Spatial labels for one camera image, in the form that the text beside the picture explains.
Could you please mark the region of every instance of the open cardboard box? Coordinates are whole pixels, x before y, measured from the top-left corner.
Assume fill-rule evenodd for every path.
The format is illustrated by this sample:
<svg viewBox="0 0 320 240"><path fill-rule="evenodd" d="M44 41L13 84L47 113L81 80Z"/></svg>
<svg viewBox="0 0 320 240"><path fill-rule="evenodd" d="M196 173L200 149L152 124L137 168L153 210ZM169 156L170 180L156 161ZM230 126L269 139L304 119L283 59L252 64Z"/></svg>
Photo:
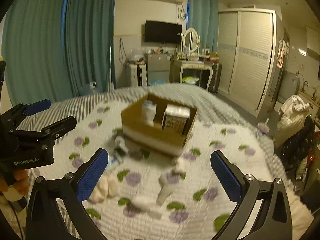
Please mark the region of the open cardboard box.
<svg viewBox="0 0 320 240"><path fill-rule="evenodd" d="M150 100L157 105L156 116L153 120L154 127L145 124L141 120L142 104L146 100ZM184 135L169 130L162 130L161 124L167 104L190 108L190 119ZM121 112L122 128L124 134L135 142L144 144L165 154L180 156L189 140L196 115L196 108L148 94Z"/></svg>

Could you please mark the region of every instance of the blue gripper pad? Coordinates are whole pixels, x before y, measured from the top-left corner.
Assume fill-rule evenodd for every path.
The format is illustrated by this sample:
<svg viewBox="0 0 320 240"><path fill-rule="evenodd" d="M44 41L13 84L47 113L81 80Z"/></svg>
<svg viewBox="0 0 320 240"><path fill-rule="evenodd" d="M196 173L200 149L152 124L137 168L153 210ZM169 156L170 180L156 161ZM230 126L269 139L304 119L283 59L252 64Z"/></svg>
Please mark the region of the blue gripper pad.
<svg viewBox="0 0 320 240"><path fill-rule="evenodd" d="M42 112L44 110L49 109L50 106L51 106L50 100L49 99L45 99L45 100L36 102L34 104L31 104L30 106L27 106L24 109L24 114L28 115L28 116L31 116L33 114L37 114L39 112Z"/></svg>
<svg viewBox="0 0 320 240"><path fill-rule="evenodd" d="M211 154L210 163L229 199L232 202L241 202L241 185L217 151Z"/></svg>
<svg viewBox="0 0 320 240"><path fill-rule="evenodd" d="M101 175L108 165L108 160L108 152L102 149L98 157L95 158L81 179L78 181L76 196L80 203L90 197L94 187L97 185Z"/></svg>

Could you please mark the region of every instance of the faucet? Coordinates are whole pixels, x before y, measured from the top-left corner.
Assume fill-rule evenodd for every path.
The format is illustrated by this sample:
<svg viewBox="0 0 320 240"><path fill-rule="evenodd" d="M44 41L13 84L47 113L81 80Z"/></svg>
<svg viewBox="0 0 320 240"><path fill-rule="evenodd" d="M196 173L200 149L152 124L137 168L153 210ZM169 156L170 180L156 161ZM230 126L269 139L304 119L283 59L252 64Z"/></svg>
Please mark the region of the faucet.
<svg viewBox="0 0 320 240"><path fill-rule="evenodd" d="M307 85L307 88L309 89L308 81L305 81L305 82L303 83L303 86L301 87L301 91L304 92L304 93L306 92L306 90L304 89L304 86L305 86L305 85Z"/></svg>

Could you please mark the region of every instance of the black flat screen tv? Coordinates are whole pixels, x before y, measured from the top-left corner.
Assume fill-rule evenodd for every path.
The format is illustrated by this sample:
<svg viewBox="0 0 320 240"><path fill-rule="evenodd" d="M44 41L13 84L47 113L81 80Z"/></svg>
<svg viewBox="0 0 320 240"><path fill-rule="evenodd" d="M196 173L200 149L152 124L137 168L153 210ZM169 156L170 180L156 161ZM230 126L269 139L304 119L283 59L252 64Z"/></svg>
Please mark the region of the black flat screen tv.
<svg viewBox="0 0 320 240"><path fill-rule="evenodd" d="M157 21L146 21L145 42L181 43L182 25Z"/></svg>

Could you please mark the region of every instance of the green curtain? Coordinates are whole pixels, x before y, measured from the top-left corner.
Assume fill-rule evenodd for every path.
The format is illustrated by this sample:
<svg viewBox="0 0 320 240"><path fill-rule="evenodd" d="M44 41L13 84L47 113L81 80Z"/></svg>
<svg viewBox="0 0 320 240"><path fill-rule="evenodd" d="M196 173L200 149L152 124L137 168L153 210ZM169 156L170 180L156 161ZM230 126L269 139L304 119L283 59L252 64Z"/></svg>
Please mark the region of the green curtain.
<svg viewBox="0 0 320 240"><path fill-rule="evenodd" d="M201 36L200 51L208 44L217 52L219 28L218 0L189 0L188 28L194 28Z"/></svg>
<svg viewBox="0 0 320 240"><path fill-rule="evenodd" d="M67 0L64 51L73 93L91 81L108 91L113 15L114 0Z"/></svg>
<svg viewBox="0 0 320 240"><path fill-rule="evenodd" d="M73 97L61 48L63 0L15 0L4 23L2 53L13 105Z"/></svg>

